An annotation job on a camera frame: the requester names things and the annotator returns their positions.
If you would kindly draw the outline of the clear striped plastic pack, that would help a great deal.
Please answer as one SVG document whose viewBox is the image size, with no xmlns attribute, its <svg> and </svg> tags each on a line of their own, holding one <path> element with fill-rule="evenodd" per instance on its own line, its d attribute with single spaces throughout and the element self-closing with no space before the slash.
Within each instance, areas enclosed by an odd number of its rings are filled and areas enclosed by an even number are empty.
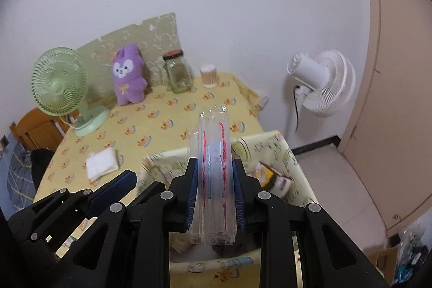
<svg viewBox="0 0 432 288">
<path fill-rule="evenodd" d="M 193 243 L 231 245 L 237 234 L 234 173 L 228 110 L 201 110 L 189 133 L 190 156 L 197 159 L 198 188 L 190 236 Z"/>
</svg>

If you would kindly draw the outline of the cartoon tissue pack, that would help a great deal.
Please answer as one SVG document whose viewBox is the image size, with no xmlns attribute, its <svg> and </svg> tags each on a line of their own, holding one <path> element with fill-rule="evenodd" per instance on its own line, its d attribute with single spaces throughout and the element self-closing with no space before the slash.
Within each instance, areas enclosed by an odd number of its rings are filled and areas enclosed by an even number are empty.
<svg viewBox="0 0 432 288">
<path fill-rule="evenodd" d="M 281 175 L 268 164 L 258 162 L 255 166 L 253 176 L 258 179 L 261 188 L 280 198 L 285 197 L 293 185 L 293 179 Z"/>
</svg>

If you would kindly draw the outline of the blue plaid pillow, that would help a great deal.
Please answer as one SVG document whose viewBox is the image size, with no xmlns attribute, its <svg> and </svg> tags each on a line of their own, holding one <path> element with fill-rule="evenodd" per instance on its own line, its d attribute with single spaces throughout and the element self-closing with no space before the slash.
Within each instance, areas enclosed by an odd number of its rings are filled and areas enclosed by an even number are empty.
<svg viewBox="0 0 432 288">
<path fill-rule="evenodd" d="M 18 143 L 14 146 L 7 166 L 6 187 L 16 212 L 30 206 L 37 192 L 33 177 L 31 154 Z"/>
</svg>

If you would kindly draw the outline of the black garment on chair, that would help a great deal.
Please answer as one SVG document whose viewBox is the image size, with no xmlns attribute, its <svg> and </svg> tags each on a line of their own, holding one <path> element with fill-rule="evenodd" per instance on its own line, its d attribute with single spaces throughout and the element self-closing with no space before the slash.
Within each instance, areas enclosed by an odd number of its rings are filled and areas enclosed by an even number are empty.
<svg viewBox="0 0 432 288">
<path fill-rule="evenodd" d="M 54 152 L 47 148 L 39 148 L 30 153 L 32 181 L 36 190 L 39 189 L 39 185 L 53 156 Z"/>
</svg>

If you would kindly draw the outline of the white folded towel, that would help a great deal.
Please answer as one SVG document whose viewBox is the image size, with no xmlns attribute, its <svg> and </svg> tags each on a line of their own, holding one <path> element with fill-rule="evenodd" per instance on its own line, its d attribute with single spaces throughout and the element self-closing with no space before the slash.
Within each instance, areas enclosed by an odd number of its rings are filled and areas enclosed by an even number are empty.
<svg viewBox="0 0 432 288">
<path fill-rule="evenodd" d="M 108 147 L 99 153 L 90 153 L 86 159 L 86 173 L 90 181 L 95 181 L 103 175 L 118 169 L 119 163 L 116 151 L 112 147 Z"/>
</svg>

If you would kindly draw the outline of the patterned storage box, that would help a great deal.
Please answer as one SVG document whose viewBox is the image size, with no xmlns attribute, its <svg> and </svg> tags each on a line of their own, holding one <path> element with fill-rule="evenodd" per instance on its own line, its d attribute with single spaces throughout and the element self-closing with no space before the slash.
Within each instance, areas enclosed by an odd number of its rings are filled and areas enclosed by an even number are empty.
<svg viewBox="0 0 432 288">
<path fill-rule="evenodd" d="M 231 140 L 231 149 L 239 157 L 247 175 L 264 181 L 262 168 L 268 165 L 288 181 L 283 191 L 272 187 L 271 193 L 278 195 L 291 205 L 305 207 L 317 202 L 301 166 L 279 131 L 263 132 Z M 149 154 L 142 161 L 139 174 L 138 193 L 143 192 L 153 181 L 169 186 L 172 179 L 183 175 L 194 147 L 162 151 Z M 189 260 L 170 263 L 172 287 L 258 287 L 261 250 L 250 249 L 241 255 L 230 254 L 226 259 Z"/>
</svg>

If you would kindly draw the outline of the beige door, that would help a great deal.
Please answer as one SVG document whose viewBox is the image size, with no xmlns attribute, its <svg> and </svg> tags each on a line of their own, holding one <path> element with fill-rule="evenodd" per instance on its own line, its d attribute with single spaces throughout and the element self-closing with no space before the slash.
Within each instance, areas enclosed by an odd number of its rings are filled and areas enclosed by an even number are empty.
<svg viewBox="0 0 432 288">
<path fill-rule="evenodd" d="M 339 149 L 388 235 L 431 207 L 431 0 L 370 0 L 365 69 Z"/>
</svg>

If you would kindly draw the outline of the yellow patterned tablecloth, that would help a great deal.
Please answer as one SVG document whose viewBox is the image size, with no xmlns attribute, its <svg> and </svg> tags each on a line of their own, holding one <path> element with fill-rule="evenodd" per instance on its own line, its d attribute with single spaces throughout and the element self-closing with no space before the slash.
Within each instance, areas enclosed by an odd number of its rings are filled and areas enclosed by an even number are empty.
<svg viewBox="0 0 432 288">
<path fill-rule="evenodd" d="M 114 105 L 105 123 L 85 137 L 77 137 L 70 129 L 56 149 L 35 199 L 63 188 L 71 192 L 97 189 L 115 178 L 114 172 L 96 181 L 87 178 L 86 159 L 91 153 L 112 147 L 120 170 L 140 172 L 147 155 L 187 148 L 187 133 L 197 127 L 202 109 L 225 105 L 231 137 L 261 133 L 257 113 L 242 94 L 243 84 L 229 73 L 220 73 L 218 79 L 217 87 L 205 89 L 197 76 L 192 89 L 181 94 L 157 86 L 139 104 Z"/>
</svg>

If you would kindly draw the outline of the green desk fan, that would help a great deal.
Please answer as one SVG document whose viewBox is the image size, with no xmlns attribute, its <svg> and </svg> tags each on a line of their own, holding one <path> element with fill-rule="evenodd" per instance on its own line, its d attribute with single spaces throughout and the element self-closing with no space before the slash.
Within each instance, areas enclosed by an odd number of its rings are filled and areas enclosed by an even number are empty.
<svg viewBox="0 0 432 288">
<path fill-rule="evenodd" d="M 110 110 L 102 105 L 88 107 L 88 90 L 86 65 L 80 55 L 70 48 L 49 49 L 34 64 L 31 92 L 37 107 L 50 116 L 60 118 L 77 112 L 77 120 L 70 127 L 78 137 L 85 137 L 99 129 L 110 114 Z"/>
</svg>

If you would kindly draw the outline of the purple plush toy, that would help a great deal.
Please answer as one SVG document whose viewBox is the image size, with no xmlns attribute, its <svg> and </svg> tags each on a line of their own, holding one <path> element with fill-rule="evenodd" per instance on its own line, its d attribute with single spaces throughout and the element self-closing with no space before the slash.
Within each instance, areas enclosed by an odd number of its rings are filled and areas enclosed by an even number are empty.
<svg viewBox="0 0 432 288">
<path fill-rule="evenodd" d="M 144 59 L 136 44 L 117 51 L 112 75 L 118 105 L 137 104 L 144 100 L 148 83 L 144 78 Z"/>
</svg>

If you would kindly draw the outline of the white standing fan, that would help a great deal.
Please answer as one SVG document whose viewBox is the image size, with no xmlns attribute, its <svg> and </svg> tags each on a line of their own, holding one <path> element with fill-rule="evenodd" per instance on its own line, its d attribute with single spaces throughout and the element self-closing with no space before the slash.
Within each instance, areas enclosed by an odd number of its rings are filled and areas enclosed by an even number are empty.
<svg viewBox="0 0 432 288">
<path fill-rule="evenodd" d="M 351 100 L 356 72 L 351 61 L 337 50 L 326 50 L 316 56 L 296 53 L 287 64 L 293 87 L 293 107 L 288 120 L 288 135 L 299 126 L 302 110 L 319 118 L 334 116 Z"/>
</svg>

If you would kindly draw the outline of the glass jar with lid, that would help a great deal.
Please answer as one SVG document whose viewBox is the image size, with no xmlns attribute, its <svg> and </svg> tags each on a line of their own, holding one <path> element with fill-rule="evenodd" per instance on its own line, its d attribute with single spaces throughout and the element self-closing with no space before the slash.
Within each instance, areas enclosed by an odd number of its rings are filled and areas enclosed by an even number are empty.
<svg viewBox="0 0 432 288">
<path fill-rule="evenodd" d="M 182 50 L 167 52 L 163 55 L 163 61 L 171 89 L 175 94 L 180 94 L 192 88 L 193 81 L 190 75 L 190 68 L 184 59 L 184 52 Z"/>
</svg>

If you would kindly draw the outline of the cotton swab container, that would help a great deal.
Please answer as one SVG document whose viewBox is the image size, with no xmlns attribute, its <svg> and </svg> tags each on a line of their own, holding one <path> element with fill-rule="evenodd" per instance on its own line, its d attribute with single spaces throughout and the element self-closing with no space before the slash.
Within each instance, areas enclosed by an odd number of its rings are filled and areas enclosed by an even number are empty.
<svg viewBox="0 0 432 288">
<path fill-rule="evenodd" d="M 214 64 L 204 64 L 200 67 L 202 84 L 207 89 L 212 89 L 218 85 L 219 79 L 217 68 Z"/>
</svg>

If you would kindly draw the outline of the wall power socket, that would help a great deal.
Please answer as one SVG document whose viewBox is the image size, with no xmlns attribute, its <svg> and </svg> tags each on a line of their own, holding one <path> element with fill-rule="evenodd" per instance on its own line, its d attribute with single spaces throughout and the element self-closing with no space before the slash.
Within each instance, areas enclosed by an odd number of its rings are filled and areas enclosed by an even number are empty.
<svg viewBox="0 0 432 288">
<path fill-rule="evenodd" d="M 1 143 L 1 147 L 2 148 L 6 148 L 9 145 L 9 140 L 7 139 L 7 137 L 4 135 L 1 139 L 0 139 L 0 143 Z"/>
</svg>

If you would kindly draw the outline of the patterned board against wall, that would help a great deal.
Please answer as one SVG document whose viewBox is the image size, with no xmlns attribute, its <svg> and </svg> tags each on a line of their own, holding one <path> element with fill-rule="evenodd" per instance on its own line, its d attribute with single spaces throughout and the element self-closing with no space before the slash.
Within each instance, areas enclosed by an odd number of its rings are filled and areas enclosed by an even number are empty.
<svg viewBox="0 0 432 288">
<path fill-rule="evenodd" d="M 144 59 L 144 78 L 150 87 L 168 86 L 163 55 L 181 48 L 175 13 L 149 18 L 101 36 L 76 52 L 86 64 L 89 91 L 86 101 L 93 103 L 114 95 L 112 64 L 115 54 L 126 45 L 136 44 Z"/>
</svg>

